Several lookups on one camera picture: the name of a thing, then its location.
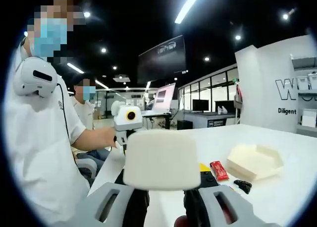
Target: gray gripper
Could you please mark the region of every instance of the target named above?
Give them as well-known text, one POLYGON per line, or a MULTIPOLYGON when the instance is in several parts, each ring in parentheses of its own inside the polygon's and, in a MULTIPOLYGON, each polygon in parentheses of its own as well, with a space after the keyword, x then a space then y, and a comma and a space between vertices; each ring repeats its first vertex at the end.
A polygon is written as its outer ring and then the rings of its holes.
POLYGON ((77 206, 75 215, 63 223, 56 223, 54 227, 122 227, 125 211, 133 193, 130 186, 107 182, 94 193, 89 195, 77 206), (111 197, 117 195, 111 208, 105 210, 111 197), (104 212, 108 212, 106 221, 99 219, 104 212))
POLYGON ((277 224, 266 224, 253 213, 251 203, 225 185, 200 188, 199 193, 205 204, 210 226, 212 227, 280 227, 277 224), (224 213, 216 196, 220 195, 235 222, 227 224, 224 213))

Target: ceiling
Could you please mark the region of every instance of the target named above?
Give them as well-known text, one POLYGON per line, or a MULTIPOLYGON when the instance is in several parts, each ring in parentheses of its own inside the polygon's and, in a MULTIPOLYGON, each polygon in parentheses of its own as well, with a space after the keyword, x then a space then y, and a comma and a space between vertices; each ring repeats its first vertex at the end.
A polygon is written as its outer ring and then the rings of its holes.
MULTIPOLYGON (((176 86, 235 63, 234 52, 249 45, 261 47, 276 41, 304 35, 306 24, 296 0, 197 0, 178 25, 174 21, 186 0, 90 0, 91 13, 86 25, 74 26, 68 44, 54 62, 57 72, 70 86, 76 71, 90 71, 110 88, 125 87, 113 80, 127 74, 129 87, 137 84, 138 55, 174 36, 183 34, 188 73, 178 75, 176 86), (284 12, 297 8, 288 21, 284 12), (236 41, 235 35, 242 39, 236 41), (107 53, 101 53, 105 47, 107 53), (209 56, 210 62, 203 58, 209 56)), ((174 78, 155 81, 151 87, 174 82, 174 78)))

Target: white foam block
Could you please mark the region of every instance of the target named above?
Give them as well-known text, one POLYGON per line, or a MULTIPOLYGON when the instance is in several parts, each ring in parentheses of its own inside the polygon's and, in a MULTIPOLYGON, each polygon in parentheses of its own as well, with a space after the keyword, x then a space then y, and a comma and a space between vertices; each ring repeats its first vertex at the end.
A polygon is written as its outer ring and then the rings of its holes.
POLYGON ((173 130, 145 130, 127 143, 123 181, 141 190, 188 190, 201 183, 195 141, 173 130))

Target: face mask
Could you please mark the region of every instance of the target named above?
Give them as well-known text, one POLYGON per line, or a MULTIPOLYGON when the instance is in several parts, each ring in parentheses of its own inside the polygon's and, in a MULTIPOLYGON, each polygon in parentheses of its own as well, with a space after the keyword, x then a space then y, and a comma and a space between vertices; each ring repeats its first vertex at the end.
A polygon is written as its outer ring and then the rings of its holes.
POLYGON ((96 87, 84 86, 83 87, 83 99, 84 99, 84 101, 89 101, 92 98, 94 98, 95 93, 96 93, 96 87))
POLYGON ((61 18, 42 18, 41 36, 30 43, 32 56, 53 57, 53 52, 60 50, 60 45, 67 43, 67 21, 61 18))

